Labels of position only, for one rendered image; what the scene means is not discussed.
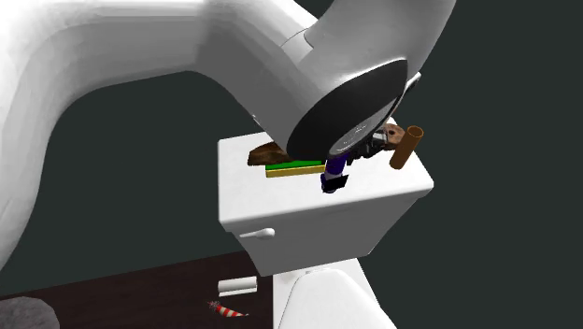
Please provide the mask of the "dark brown rough lump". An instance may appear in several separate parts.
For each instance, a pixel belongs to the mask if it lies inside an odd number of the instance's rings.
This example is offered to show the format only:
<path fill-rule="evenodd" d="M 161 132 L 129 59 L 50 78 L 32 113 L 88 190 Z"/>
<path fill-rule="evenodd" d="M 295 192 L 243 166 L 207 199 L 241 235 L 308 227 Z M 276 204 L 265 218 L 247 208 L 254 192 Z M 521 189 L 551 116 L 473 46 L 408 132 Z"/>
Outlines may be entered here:
<path fill-rule="evenodd" d="M 292 158 L 274 141 L 249 152 L 248 165 L 278 165 L 292 162 Z"/>

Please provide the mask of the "purple bottle with black label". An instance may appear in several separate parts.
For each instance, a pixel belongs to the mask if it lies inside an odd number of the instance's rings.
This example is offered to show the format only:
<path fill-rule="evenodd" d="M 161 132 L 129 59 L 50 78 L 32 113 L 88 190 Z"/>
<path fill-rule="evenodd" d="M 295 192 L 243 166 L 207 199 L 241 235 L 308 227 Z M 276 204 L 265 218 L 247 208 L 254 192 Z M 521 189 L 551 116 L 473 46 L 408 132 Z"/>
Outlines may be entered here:
<path fill-rule="evenodd" d="M 348 155 L 344 154 L 326 162 L 324 172 L 320 175 L 321 189 L 324 193 L 334 193 L 344 188 L 348 181 L 348 175 L 343 174 Z"/>

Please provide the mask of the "white paper roll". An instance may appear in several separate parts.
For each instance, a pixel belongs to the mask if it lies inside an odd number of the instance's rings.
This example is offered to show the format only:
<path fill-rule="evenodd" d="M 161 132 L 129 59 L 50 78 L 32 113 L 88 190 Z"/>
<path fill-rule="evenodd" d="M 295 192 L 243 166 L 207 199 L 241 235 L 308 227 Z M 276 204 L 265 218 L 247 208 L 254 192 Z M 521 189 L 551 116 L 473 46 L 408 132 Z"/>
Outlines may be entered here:
<path fill-rule="evenodd" d="M 218 282 L 217 288 L 219 297 L 245 293 L 256 293 L 258 290 L 258 280 L 256 276 L 237 279 L 223 279 Z"/>

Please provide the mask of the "white toilet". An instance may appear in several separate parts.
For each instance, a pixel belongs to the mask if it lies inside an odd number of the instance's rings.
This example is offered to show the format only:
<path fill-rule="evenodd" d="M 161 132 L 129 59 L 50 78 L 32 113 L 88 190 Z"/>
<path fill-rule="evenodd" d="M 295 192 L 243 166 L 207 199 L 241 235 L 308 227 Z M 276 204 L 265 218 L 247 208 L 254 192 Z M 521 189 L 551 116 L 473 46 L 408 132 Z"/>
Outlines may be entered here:
<path fill-rule="evenodd" d="M 396 329 L 365 276 L 368 255 L 434 181 L 416 154 L 400 170 L 382 151 L 324 193 L 317 174 L 268 178 L 247 164 L 266 133 L 218 143 L 219 222 L 273 281 L 273 329 Z"/>

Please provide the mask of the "red white striped party horn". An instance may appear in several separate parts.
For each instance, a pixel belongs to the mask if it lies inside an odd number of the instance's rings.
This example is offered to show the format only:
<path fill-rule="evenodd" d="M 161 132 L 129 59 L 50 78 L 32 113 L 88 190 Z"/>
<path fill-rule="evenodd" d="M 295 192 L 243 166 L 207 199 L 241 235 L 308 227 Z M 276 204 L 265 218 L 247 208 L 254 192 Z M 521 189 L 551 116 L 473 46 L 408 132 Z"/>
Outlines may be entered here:
<path fill-rule="evenodd" d="M 231 308 L 227 308 L 223 306 L 220 301 L 208 301 L 207 304 L 213 312 L 221 315 L 224 318 L 247 317 L 249 315 L 248 313 L 241 313 Z"/>

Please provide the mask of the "brown spotted object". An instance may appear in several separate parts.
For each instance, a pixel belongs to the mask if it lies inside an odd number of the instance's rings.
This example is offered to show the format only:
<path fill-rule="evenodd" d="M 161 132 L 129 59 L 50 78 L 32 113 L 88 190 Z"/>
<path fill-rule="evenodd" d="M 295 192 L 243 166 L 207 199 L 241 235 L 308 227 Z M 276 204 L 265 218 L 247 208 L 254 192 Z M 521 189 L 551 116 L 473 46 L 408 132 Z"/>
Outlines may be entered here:
<path fill-rule="evenodd" d="M 400 144 L 405 130 L 393 123 L 385 123 L 382 127 L 385 134 L 386 141 L 384 142 L 384 150 L 395 150 Z"/>

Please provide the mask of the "green and yellow sponge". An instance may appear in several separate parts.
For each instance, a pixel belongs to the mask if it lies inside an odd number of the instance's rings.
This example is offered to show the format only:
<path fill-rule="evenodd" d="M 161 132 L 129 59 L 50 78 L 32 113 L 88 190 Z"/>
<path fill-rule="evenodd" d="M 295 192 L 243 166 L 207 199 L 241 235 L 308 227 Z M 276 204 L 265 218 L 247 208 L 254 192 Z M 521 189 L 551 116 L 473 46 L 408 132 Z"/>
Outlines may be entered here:
<path fill-rule="evenodd" d="M 266 164 L 264 168 L 267 178 L 280 178 L 322 173 L 325 169 L 325 162 L 292 161 L 281 164 Z"/>

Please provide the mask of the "grey round object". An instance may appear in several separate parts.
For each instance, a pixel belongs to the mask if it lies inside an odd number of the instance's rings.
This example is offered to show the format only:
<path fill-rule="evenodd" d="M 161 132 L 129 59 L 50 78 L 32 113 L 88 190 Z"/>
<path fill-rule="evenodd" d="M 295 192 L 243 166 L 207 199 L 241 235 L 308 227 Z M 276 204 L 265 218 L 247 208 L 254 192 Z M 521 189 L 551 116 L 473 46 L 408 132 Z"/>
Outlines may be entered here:
<path fill-rule="evenodd" d="M 14 297 L 0 301 L 0 329 L 61 329 L 54 309 L 41 299 Z"/>

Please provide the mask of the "brown cardboard tube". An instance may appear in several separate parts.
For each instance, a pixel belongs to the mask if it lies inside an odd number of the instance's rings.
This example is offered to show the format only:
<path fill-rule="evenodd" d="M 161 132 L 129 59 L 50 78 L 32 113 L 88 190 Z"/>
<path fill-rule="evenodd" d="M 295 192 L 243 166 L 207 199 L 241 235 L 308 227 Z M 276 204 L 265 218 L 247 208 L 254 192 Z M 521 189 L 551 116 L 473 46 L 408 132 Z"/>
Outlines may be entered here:
<path fill-rule="evenodd" d="M 417 125 L 408 126 L 391 157 L 390 166 L 396 170 L 402 169 L 423 136 L 422 128 Z"/>

